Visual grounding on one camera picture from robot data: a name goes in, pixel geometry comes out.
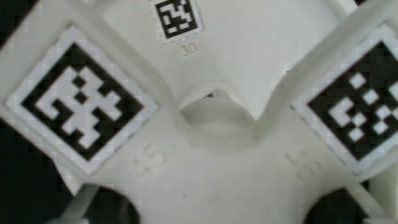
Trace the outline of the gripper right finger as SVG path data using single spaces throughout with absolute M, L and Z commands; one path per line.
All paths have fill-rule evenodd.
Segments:
M 350 185 L 318 199 L 302 224 L 395 224 L 366 184 Z

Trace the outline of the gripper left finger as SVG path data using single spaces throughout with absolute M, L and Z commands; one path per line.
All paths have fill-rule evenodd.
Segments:
M 141 214 L 123 194 L 107 187 L 85 184 L 55 224 L 141 224 Z

